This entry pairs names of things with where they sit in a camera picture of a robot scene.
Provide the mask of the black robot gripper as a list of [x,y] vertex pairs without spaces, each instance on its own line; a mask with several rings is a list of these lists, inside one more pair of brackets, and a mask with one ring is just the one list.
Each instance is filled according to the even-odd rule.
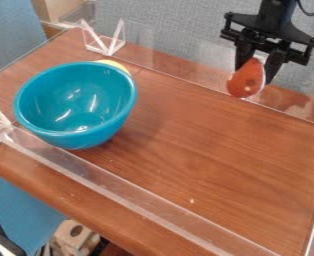
[[224,14],[220,37],[235,43],[235,69],[241,68],[256,51],[268,53],[264,64],[267,84],[285,62],[305,65],[309,60],[314,37],[291,21],[296,7],[307,16],[314,16],[314,12],[303,9],[300,0],[261,0],[256,14]]

